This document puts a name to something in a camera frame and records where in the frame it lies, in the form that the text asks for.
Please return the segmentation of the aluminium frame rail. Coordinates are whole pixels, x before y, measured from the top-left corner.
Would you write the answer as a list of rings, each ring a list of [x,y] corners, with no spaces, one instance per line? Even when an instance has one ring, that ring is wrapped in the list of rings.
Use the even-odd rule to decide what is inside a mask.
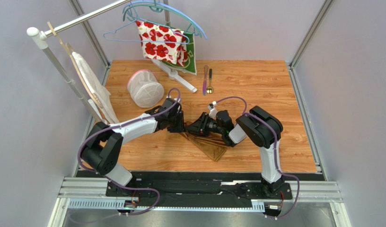
[[[109,197],[105,193],[108,181],[103,178],[71,178],[63,180],[58,198],[69,199],[70,209],[110,209],[125,210],[130,197]],[[336,182],[302,181],[299,187],[299,202],[342,203],[343,199]],[[199,203],[199,194],[162,194],[153,210],[181,211],[226,211],[263,212],[270,199],[243,199],[225,194],[204,197]]]

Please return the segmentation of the red floral cloth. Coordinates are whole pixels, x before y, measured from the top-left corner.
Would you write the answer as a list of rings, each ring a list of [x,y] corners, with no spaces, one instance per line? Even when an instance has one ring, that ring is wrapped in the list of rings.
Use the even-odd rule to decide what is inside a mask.
[[[184,31],[137,20],[143,57],[184,66],[187,62],[187,37]]]

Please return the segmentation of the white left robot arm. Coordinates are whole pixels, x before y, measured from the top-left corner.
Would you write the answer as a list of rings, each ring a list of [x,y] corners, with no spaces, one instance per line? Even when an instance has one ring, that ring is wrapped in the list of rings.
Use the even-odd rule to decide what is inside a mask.
[[[106,177],[118,188],[136,191],[136,177],[118,161],[122,146],[164,129],[179,133],[183,126],[180,99],[168,97],[162,105],[131,120],[115,124],[95,123],[79,148],[78,161],[83,168]]]

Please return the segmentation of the purple handled knife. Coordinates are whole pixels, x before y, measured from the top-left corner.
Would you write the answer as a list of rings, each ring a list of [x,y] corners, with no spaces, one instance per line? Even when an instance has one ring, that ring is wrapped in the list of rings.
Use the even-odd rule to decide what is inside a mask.
[[[202,84],[202,93],[204,96],[206,96],[207,94],[207,76],[208,76],[208,70],[209,70],[209,67],[208,65],[205,65],[204,66],[204,78],[203,78],[203,84]]]

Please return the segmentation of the white mesh laundry basket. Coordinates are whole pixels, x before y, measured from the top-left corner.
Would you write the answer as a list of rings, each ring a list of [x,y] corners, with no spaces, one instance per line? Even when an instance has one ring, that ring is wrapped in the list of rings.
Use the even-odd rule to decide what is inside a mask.
[[[164,95],[164,87],[150,70],[135,72],[127,83],[134,103],[141,108],[154,107]]]

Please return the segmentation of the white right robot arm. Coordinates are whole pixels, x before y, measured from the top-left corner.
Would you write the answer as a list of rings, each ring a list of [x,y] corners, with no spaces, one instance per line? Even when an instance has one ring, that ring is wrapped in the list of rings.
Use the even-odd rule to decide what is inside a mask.
[[[217,111],[212,108],[193,123],[187,124],[186,132],[202,138],[211,134],[221,136],[222,142],[228,147],[234,147],[249,138],[258,148],[261,156],[261,186],[260,191],[267,197],[277,194],[284,180],[282,178],[279,160],[279,145],[282,123],[259,106],[255,106],[233,123],[228,111]]]

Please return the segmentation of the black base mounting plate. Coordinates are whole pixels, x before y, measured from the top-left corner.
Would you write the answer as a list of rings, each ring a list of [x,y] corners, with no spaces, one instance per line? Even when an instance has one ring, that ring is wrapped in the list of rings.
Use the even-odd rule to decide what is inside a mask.
[[[228,197],[243,199],[270,199],[273,202],[289,201],[296,197],[286,182],[276,195],[265,196],[260,191],[259,172],[171,172],[171,171],[133,171],[136,187],[141,191],[126,191],[112,183],[107,184],[106,196],[133,197],[138,205],[150,206],[162,194],[173,193],[192,196],[199,194],[199,203],[204,197],[225,194]]]

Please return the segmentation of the white mesh garment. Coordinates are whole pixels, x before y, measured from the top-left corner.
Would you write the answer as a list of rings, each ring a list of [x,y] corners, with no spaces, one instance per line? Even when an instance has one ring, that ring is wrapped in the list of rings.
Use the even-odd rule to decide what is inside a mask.
[[[110,101],[111,93],[101,84],[87,61],[77,52],[72,52],[70,58],[89,97],[105,119],[111,124],[119,123]]]

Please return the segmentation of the brown cloth napkin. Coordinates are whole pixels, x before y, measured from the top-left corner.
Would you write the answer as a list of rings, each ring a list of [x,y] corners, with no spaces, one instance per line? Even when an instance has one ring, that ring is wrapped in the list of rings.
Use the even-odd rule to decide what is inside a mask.
[[[218,162],[229,149],[229,146],[224,143],[222,137],[215,133],[210,133],[208,137],[193,135],[187,131],[180,134],[214,162]]]

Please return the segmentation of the wooden hanger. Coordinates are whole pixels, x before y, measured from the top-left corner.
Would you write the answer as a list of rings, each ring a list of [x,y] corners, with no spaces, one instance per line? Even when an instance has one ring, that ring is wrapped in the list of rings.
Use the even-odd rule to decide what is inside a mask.
[[[62,38],[57,34],[57,32],[54,31],[54,28],[52,26],[52,24],[50,22],[47,22],[49,28],[50,28],[50,31],[52,32],[52,34],[58,38],[61,46],[64,48],[64,50],[66,51],[66,53],[69,55],[69,57],[71,57],[71,53],[72,52],[75,52],[74,49],[72,48],[72,46],[69,44],[69,43],[65,43]]]

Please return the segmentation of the green patterned cloth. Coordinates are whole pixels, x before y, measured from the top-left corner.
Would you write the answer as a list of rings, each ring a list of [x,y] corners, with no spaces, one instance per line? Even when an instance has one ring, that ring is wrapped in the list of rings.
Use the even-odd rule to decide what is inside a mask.
[[[184,66],[173,65],[165,61],[161,61],[169,67],[175,68],[176,70],[181,70],[183,72],[188,72],[191,74],[196,74],[196,63],[195,63],[195,46],[194,46],[194,35],[192,33],[186,33],[190,37],[190,42],[187,44],[187,62]]]

